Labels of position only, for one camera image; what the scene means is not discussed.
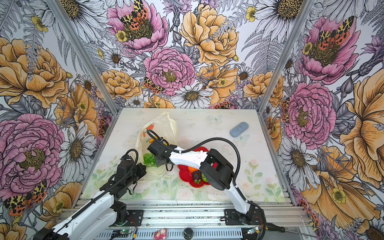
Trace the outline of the grey-blue oval case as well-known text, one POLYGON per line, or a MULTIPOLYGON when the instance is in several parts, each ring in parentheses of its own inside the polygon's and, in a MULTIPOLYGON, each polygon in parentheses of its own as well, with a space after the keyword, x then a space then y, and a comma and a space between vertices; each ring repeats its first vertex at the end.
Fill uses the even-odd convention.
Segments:
POLYGON ((239 137, 243 132, 249 128, 249 125, 245 122, 241 122, 230 130, 230 135, 234 138, 239 137))

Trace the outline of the black round knob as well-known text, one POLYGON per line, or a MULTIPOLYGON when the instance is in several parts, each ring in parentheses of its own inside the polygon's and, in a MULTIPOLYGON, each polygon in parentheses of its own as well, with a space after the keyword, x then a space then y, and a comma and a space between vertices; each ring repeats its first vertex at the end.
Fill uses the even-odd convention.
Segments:
POLYGON ((183 238, 185 240, 191 240, 194 236, 194 231, 192 228, 185 228, 183 230, 183 238))

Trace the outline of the dark brown fruit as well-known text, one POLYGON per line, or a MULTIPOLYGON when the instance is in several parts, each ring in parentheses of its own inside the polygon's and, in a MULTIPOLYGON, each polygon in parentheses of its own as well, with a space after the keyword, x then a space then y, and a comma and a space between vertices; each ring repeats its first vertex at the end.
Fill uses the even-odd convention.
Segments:
POLYGON ((194 171, 192 173, 192 179, 193 179, 195 184, 200 185, 201 182, 203 181, 201 171, 194 171))

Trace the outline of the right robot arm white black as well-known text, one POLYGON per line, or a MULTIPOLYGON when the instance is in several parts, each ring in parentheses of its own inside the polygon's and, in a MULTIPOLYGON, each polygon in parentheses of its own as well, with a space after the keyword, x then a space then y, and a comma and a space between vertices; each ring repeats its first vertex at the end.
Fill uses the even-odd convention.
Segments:
POLYGON ((213 188, 223 191, 230 198, 240 222, 251 225, 253 220, 258 220, 260 225, 266 224, 266 217, 262 208, 248 200, 236 184, 240 171, 241 157, 237 147, 224 138, 210 138, 196 146, 184 150, 175 145, 166 145, 163 140, 152 139, 147 150, 155 156, 156 165, 186 166, 199 170, 213 188), (229 144, 237 157, 237 168, 215 149, 208 152, 197 151, 197 148, 213 141, 229 144))

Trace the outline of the yellow banana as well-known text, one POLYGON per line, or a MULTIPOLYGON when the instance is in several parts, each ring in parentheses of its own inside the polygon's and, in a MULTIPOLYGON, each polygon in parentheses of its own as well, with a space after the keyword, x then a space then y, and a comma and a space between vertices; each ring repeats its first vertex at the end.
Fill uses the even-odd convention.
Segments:
MULTIPOLYGON (((150 139, 150 140, 149 140, 149 143, 152 144, 153 142, 156 142, 156 141, 157 141, 156 139, 150 139)), ((166 146, 169 145, 168 141, 165 140, 165 139, 160 139, 159 141, 160 141, 161 143, 163 143, 164 145, 166 145, 166 146)))

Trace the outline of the aluminium corner post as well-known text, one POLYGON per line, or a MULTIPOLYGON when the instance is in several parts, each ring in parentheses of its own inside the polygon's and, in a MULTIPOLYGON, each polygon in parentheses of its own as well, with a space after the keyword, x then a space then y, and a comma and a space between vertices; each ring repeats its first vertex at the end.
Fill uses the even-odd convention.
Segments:
POLYGON ((85 65, 85 68, 87 69, 92 80, 95 82, 103 99, 111 110, 112 115, 117 116, 120 109, 114 102, 113 98, 111 97, 111 94, 108 92, 104 82, 102 81, 101 76, 99 75, 99 72, 97 71, 96 66, 92 62, 90 55, 88 54, 84 44, 82 43, 82 40, 79 37, 77 31, 75 30, 75 27, 72 24, 70 18, 66 14, 61 2, 48 1, 47 4, 50 10, 53 12, 53 15, 56 17, 59 25, 62 27, 62 31, 66 34, 67 37, 69 37, 72 46, 79 55, 80 59, 82 60, 82 63, 85 65))
POLYGON ((286 44, 283 48, 283 51, 280 54, 279 60, 277 62, 277 65, 273 71, 273 75, 271 76, 271 80, 269 85, 266 88, 266 92, 264 93, 264 96, 262 97, 262 101, 259 104, 258 113, 261 114, 264 109, 266 108, 267 103, 269 102, 273 90, 278 84, 279 78, 281 76, 282 70, 284 68, 284 65, 286 61, 289 58, 290 52, 294 47, 294 44, 296 40, 299 37, 299 34, 301 33, 302 29, 304 28, 306 21, 310 15, 311 9, 314 5, 315 1, 307 0, 304 1, 302 4, 302 7, 298 13, 297 19, 293 25, 293 29, 291 33, 288 35, 286 44))

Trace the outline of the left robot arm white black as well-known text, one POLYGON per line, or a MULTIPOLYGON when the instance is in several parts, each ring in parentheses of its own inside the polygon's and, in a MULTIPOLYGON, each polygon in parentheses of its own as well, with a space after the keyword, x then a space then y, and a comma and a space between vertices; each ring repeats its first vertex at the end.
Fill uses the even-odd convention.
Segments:
POLYGON ((127 205, 120 198, 129 187, 146 174, 146 166, 134 161, 121 161, 117 172, 84 206, 52 229, 38 231, 35 240, 94 240, 107 227, 124 225, 127 205))

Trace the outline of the pink white small object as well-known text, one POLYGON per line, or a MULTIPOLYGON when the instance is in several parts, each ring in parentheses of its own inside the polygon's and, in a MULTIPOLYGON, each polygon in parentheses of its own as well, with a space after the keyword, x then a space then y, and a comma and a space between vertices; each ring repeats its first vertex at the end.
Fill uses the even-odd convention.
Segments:
POLYGON ((154 233, 154 240, 166 240, 167 229, 160 229, 154 233))

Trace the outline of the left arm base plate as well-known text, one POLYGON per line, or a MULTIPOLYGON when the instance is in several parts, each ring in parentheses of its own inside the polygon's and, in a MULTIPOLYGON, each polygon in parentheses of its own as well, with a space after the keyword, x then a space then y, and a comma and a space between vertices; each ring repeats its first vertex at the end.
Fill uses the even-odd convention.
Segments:
POLYGON ((119 227, 140 227, 143 221, 143 210, 124 210, 117 213, 115 226, 119 227))

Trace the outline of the left aluminium corner post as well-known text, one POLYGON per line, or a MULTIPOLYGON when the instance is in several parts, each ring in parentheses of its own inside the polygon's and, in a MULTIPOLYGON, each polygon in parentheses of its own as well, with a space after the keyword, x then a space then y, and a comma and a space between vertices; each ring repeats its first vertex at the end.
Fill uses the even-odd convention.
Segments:
POLYGON ((92 80, 95 82, 103 99, 111 110, 112 115, 117 116, 120 109, 114 102, 113 98, 111 97, 111 94, 108 92, 104 82, 102 81, 101 76, 99 75, 99 72, 97 71, 96 66, 92 62, 90 55, 88 54, 84 44, 82 43, 82 40, 79 37, 77 31, 75 30, 75 27, 72 24, 70 18, 66 14, 61 2, 48 1, 47 4, 50 10, 53 12, 53 15, 56 17, 59 25, 62 27, 62 31, 66 34, 67 37, 69 37, 72 46, 79 55, 80 59, 82 60, 82 63, 85 65, 85 68, 87 69, 92 80))

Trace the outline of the green grapes bunch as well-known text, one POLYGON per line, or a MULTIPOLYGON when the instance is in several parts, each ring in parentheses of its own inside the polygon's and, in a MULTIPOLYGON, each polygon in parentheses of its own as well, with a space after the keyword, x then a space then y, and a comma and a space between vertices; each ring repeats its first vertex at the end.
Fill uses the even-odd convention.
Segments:
POLYGON ((155 159, 155 155, 153 155, 152 153, 146 153, 143 155, 143 161, 144 161, 144 164, 147 166, 147 167, 158 167, 156 165, 156 159, 155 159))

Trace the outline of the aluminium rail frame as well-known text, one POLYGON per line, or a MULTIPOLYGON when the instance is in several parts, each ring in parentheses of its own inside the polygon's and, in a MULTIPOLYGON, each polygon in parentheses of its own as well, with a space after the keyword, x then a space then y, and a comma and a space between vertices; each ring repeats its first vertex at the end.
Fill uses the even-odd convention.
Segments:
MULTIPOLYGON (((193 202, 193 201, 148 201, 148 200, 124 200, 127 204, 127 210, 143 210, 142 225, 138 229, 143 232, 146 230, 183 230, 192 228, 195 233, 198 231, 208 231, 210 237, 216 237, 220 233, 230 230, 242 230, 246 232, 248 229, 260 226, 226 226, 225 222, 220 221, 224 216, 225 209, 235 209, 229 202, 193 202)), ((70 210, 65 210, 60 216, 60 221, 63 222, 65 217, 70 217, 75 211, 79 210, 86 204, 85 200, 70 210)), ((310 220, 305 213, 304 208, 294 207, 290 203, 268 203, 261 202, 260 207, 264 211, 266 221, 286 230, 315 235, 315 232, 310 226, 310 220)), ((106 230, 111 229, 128 229, 134 227, 119 227, 110 226, 106 230)), ((280 233, 267 231, 265 233, 266 240, 268 239, 302 239, 315 240, 316 238, 306 237, 292 233, 280 233)))

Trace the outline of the cream plastic bag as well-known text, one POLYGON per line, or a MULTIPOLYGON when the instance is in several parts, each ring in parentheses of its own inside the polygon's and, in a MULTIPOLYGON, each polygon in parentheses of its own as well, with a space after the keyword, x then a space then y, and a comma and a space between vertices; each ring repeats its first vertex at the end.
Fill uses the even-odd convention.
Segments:
POLYGON ((169 112, 160 114, 158 117, 146 123, 138 133, 135 149, 139 153, 138 162, 146 167, 144 181, 154 181, 161 178, 167 167, 157 166, 155 154, 148 150, 152 143, 157 143, 154 139, 160 138, 164 145, 178 144, 179 128, 169 112))

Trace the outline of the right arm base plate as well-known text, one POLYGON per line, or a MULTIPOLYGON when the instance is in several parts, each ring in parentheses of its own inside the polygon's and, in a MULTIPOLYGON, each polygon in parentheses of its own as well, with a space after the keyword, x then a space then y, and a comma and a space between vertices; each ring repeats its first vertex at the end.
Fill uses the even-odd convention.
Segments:
POLYGON ((225 209, 224 216, 220 221, 225 222, 226 226, 260 226, 262 224, 264 211, 260 209, 250 209, 247 214, 241 214, 235 209, 225 209))

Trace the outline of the orange fake fruit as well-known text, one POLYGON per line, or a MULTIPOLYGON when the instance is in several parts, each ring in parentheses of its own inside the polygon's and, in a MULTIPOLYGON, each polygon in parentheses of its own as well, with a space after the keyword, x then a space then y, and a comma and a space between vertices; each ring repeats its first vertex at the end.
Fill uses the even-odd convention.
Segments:
POLYGON ((190 173, 198 171, 198 169, 195 169, 195 168, 192 168, 192 167, 188 167, 188 170, 189 170, 190 173))

